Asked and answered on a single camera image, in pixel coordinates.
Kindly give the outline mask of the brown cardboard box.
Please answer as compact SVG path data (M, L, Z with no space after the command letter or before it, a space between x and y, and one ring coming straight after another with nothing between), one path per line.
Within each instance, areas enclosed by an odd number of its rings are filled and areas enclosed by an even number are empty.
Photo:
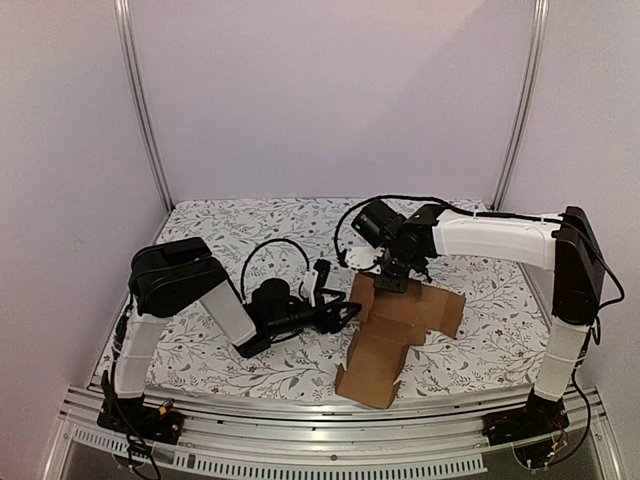
M404 293L376 289L371 275L354 277L350 300L362 306L335 393L362 405L387 409L400 389L409 348L436 331L453 339L462 323L464 296L411 280Z

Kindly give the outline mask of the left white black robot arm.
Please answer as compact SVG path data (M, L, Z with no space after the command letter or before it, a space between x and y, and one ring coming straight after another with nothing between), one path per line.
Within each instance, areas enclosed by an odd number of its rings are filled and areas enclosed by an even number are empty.
M101 378L103 412L128 434L148 426L145 378L157 343L178 313L200 304L244 358L252 358L306 329L337 334L361 311L345 293L327 288L331 265L307 261L298 294L278 278L251 295L200 237L145 247L131 261L129 302L115 329L109 369Z

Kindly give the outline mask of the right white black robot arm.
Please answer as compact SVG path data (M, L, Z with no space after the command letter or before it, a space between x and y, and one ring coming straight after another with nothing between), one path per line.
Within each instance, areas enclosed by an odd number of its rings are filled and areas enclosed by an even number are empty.
M556 407L582 360L599 313L606 278L616 276L604 259L583 209L528 215L471 211L436 197L420 198L405 216L389 206L393 195L357 203L352 228L365 240L340 255L342 265L373 277L375 289L408 290L410 275L428 274L438 257L470 256L527 265L553 275L552 325L545 355L517 427L537 436L552 424Z

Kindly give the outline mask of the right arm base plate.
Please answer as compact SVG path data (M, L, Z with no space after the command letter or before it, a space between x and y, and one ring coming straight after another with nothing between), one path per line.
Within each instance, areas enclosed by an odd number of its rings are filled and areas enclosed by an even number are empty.
M523 406L482 417L482 435L491 446L547 435L570 425L562 406Z

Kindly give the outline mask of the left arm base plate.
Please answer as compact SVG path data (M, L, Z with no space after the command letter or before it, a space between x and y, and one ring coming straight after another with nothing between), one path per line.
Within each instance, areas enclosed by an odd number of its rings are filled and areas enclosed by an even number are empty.
M143 440L176 445L185 416L173 408L146 406L141 398L103 402L97 425Z

